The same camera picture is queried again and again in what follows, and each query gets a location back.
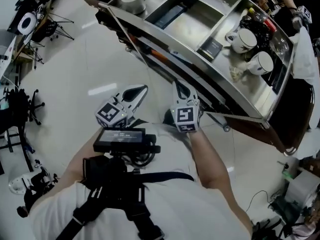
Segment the white tile floor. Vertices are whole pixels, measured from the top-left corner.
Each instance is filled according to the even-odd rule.
[[[42,126],[30,123],[27,137],[46,167],[58,174],[99,128],[94,112],[114,92],[88,96],[89,90],[112,83],[118,87],[148,85],[148,95],[136,117],[152,123],[162,121],[172,102],[171,84],[127,53],[117,36],[98,24],[96,12],[84,0],[60,0],[55,4],[54,13],[75,22],[63,25],[75,40],[59,37],[47,41],[39,51],[45,64],[38,65],[21,83],[30,95],[39,89],[38,98],[45,102],[37,113]],[[248,208],[258,191],[265,190],[270,196],[278,189],[282,166],[277,161],[292,164],[294,158],[286,158],[274,147],[235,130],[226,133],[206,115],[200,124],[226,166],[235,168],[233,190],[243,209]],[[254,222],[272,217],[273,212],[267,207],[266,196],[261,193],[248,214]]]

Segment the black strap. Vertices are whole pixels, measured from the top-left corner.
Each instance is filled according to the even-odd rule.
[[[165,182],[173,179],[185,179],[194,181],[194,179],[182,172],[155,172],[133,175],[134,180],[138,183],[157,183]],[[73,218],[64,228],[56,240],[72,240],[78,232],[87,223],[97,219],[100,213],[108,207],[108,204],[103,203],[105,199],[99,197],[91,197],[96,190],[92,190],[88,200],[80,207],[73,211]],[[142,240],[162,240],[164,233],[161,229],[154,225],[150,219],[150,212],[144,203],[137,203],[123,207],[129,221],[133,221],[139,231],[139,237]]]
[[[195,179],[192,178],[189,174],[177,171],[145,173],[135,175],[135,177],[140,183],[166,182],[174,179],[184,179],[193,182],[195,181]]]

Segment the desk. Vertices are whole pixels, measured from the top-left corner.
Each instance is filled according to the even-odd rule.
[[[39,22],[38,26],[36,27],[34,34],[47,22],[48,18],[49,18],[49,11],[51,9],[52,6],[52,0],[50,0],[49,2],[46,3],[45,6],[45,15],[43,17],[43,19]],[[17,46],[17,51],[14,53],[13,56],[13,61],[15,61],[20,54],[23,52],[23,50],[26,48],[26,44],[24,44],[24,40],[27,38],[27,35],[23,36],[22,40],[19,42],[18,46]]]
[[[9,67],[9,65],[11,64],[11,60],[14,54],[14,50],[15,50],[15,44],[16,44],[16,40],[17,37],[15,37],[12,42],[10,43],[9,47],[6,49],[6,52],[4,54],[4,56],[7,56],[8,59],[7,60],[0,60],[0,79],[3,77],[3,75],[5,74],[7,68]]]

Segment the office chair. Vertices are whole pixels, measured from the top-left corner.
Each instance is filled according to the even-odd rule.
[[[35,121],[35,123],[40,126],[41,122],[38,120],[37,116],[36,116],[36,109],[44,107],[46,104],[44,102],[42,102],[40,105],[36,105],[36,94],[39,92],[38,89],[36,89],[33,92],[32,95],[32,100],[29,100],[29,122],[32,122],[33,120]]]
[[[9,149],[13,152],[13,146],[21,145],[23,155],[30,172],[33,172],[34,169],[29,160],[27,151],[31,153],[34,152],[32,147],[27,143],[25,138],[25,126],[26,122],[29,120],[32,122],[35,120],[37,125],[41,125],[41,122],[38,120],[35,114],[37,108],[43,107],[45,104],[35,105],[35,96],[38,93],[38,90],[35,90],[32,96],[32,100],[29,100],[29,96],[25,93],[24,89],[4,89],[4,98],[8,102],[8,108],[0,110],[0,134],[6,132],[7,134],[7,145],[0,146],[1,149]],[[17,127],[16,134],[9,134],[9,129],[11,127]],[[20,142],[11,143],[11,137],[19,136]],[[0,163],[0,175],[3,174],[3,168]]]
[[[32,41],[40,43],[44,38],[50,37],[50,40],[53,41],[53,36],[58,38],[63,36],[71,40],[75,40],[71,35],[69,35],[62,26],[59,25],[59,21],[53,21],[48,19],[47,22],[32,36]]]

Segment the white mug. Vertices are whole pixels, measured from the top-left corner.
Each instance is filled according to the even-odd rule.
[[[274,69],[274,62],[268,53],[260,51],[246,66],[252,74],[260,76],[271,72]]]
[[[257,38],[249,29],[242,28],[238,33],[232,32],[226,35],[226,40],[238,54],[244,54],[257,45]]]
[[[146,0],[121,0],[124,10],[132,14],[140,14],[146,9]]]

